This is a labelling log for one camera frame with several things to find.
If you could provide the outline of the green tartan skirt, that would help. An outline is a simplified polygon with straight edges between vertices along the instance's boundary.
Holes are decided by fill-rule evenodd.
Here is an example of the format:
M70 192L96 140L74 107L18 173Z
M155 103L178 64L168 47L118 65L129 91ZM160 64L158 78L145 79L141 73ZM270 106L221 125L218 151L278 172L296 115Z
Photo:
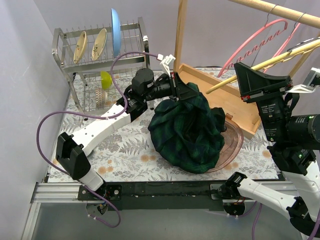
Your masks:
M154 149L175 167L193 174L213 169L225 145L225 112L210 108L195 83L187 84L197 96L162 100L147 127Z

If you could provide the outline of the yellow hanger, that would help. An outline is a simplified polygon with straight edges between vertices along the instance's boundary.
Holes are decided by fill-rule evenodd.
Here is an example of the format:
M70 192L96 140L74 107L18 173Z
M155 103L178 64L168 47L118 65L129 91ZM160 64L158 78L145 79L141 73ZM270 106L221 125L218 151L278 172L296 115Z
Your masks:
M251 69L253 70L261 70L261 69L269 69L273 67L274 65L278 63L284 63L291 59L293 59L296 56L302 55L302 57L299 59L299 61L296 63L296 65L293 67L293 69L290 72L290 76L292 77L298 69L304 64L304 62L308 59L308 57L311 55L311 53L320 47L320 37L314 37L310 38L308 40L305 40L298 45L294 46L293 48L290 48L288 51L275 56L273 58L270 58L264 62L261 62L253 67Z

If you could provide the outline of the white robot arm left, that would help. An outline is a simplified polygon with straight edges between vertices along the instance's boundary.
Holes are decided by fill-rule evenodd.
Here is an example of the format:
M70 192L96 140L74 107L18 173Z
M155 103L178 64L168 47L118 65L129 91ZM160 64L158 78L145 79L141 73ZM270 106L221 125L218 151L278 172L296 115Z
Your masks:
M91 167L88 155L109 135L130 124L148 108L148 102L169 97L173 101L185 101L199 95L196 87L184 83L177 72L163 73L155 79L149 68L139 69L124 96L100 118L72 133L61 133L57 138L56 160L67 174L89 188L95 200L106 196L105 181Z

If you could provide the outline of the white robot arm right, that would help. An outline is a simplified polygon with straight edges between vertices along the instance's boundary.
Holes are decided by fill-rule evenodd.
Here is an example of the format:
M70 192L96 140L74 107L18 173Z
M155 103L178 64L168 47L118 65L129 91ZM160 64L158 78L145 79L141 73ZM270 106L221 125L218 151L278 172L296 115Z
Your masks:
M320 236L320 168L315 151L320 148L320 116L293 115L300 94L289 76L273 76L238 62L234 66L240 96L255 103L268 150L275 165L289 179L297 195L287 195L235 172L217 192L220 196L249 198L290 221L309 239Z

